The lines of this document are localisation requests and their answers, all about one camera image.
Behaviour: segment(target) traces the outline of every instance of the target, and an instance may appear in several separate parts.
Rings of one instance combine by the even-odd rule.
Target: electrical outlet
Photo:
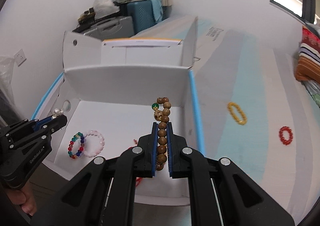
[[[20,66],[25,60],[26,60],[26,56],[24,54],[24,51],[21,49],[20,51],[18,51],[15,55],[14,55],[14,60],[17,63],[18,66]]]

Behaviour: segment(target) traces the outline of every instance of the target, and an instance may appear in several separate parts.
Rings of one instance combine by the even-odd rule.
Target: multicolored bead bracelet
[[[242,117],[242,120],[240,120],[237,115],[234,113],[233,108],[235,107],[236,110],[239,112],[239,114]],[[228,103],[228,111],[230,112],[230,115],[233,117],[233,119],[239,124],[239,125],[245,125],[248,121],[247,116],[244,114],[240,106],[235,102],[229,102]]]
[[[163,104],[163,110],[159,110],[159,104]],[[164,167],[164,163],[167,161],[167,123],[169,122],[171,103],[167,97],[159,97],[156,103],[152,104],[152,109],[154,110],[154,118],[156,121],[161,121],[158,124],[158,147],[157,147],[157,163],[156,170],[161,171]]]
[[[69,148],[68,148],[68,154],[72,159],[76,159],[77,157],[81,156],[82,151],[84,150],[84,139],[86,135],[82,134],[81,132],[76,133],[76,135],[73,136],[72,140],[70,141]],[[81,145],[79,147],[78,152],[75,154],[72,153],[73,144],[77,141],[77,139],[80,139]]]
[[[289,139],[286,140],[283,136],[283,131],[287,131],[289,133]],[[292,133],[292,130],[290,127],[287,127],[287,126],[284,126],[282,128],[280,128],[279,130],[279,138],[280,138],[280,141],[284,144],[284,145],[289,145],[292,140],[293,140],[293,133]]]
[[[86,157],[96,157],[97,155],[99,155],[101,153],[101,151],[103,150],[104,148],[104,145],[105,145],[105,142],[104,142],[104,138],[102,136],[101,133],[99,133],[98,131],[96,130],[90,130],[87,132],[86,136],[94,136],[94,137],[97,137],[98,141],[99,141],[99,144],[100,146],[92,151],[92,152],[88,152],[86,150],[84,150],[83,154],[86,156]]]

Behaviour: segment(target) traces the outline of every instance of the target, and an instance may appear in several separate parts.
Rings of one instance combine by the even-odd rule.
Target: circular hole
[[[63,111],[64,112],[69,112],[70,109],[71,109],[71,103],[70,101],[66,100],[64,103],[63,103]]]

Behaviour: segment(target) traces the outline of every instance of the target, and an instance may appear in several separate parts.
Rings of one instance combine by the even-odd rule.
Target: finger
[[[20,205],[26,202],[26,196],[23,192],[12,189],[5,189],[4,191],[14,205]]]
[[[33,216],[37,211],[37,205],[34,198],[30,198],[29,200],[27,200],[27,202],[21,205],[21,209],[26,214],[30,214],[31,216]]]
[[[26,201],[21,208],[26,214],[33,215],[37,211],[37,205],[29,181],[22,187],[21,191],[26,196]]]
[[[24,193],[27,200],[33,196],[32,187],[29,181],[27,181],[24,187],[21,188],[21,192]]]

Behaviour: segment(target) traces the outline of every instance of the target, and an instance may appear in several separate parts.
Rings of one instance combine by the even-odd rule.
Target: blue suitcase
[[[127,3],[126,11],[127,16],[131,16],[133,19],[135,34],[156,25],[150,0]]]

